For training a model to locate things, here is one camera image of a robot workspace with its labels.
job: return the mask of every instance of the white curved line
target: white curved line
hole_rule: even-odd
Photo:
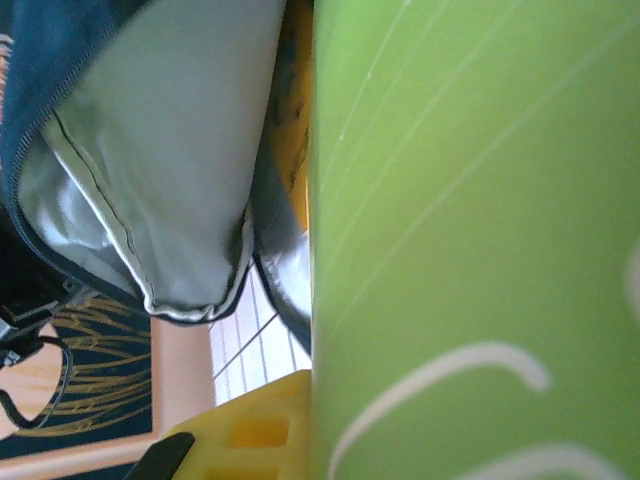
[[[342,458],[356,441],[391,411],[440,380],[478,367],[509,370],[536,392],[551,387],[549,372],[521,348],[495,342],[477,343],[453,350],[405,375],[365,407],[333,449],[329,461],[329,479],[335,478]]]
[[[626,290],[636,322],[640,325],[640,244],[635,246],[627,263]]]
[[[557,443],[520,450],[456,480],[516,480],[551,473],[570,473],[587,480],[626,478],[597,453],[579,445]]]

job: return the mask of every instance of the backpack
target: backpack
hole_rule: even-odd
[[[308,237],[261,142],[285,1],[71,3],[0,7],[0,234],[56,305],[95,291],[181,325],[232,314],[254,263],[309,350]]]

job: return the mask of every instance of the green plastic surface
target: green plastic surface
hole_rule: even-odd
[[[315,22],[314,478],[640,478],[640,3]]]

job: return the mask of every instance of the tile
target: tile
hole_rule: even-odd
[[[267,379],[272,382],[294,372],[288,330],[279,318],[262,333]]]

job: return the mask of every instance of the yellow plastic container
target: yellow plastic container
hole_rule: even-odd
[[[176,426],[195,443],[174,480],[308,479],[310,404],[301,370]]]

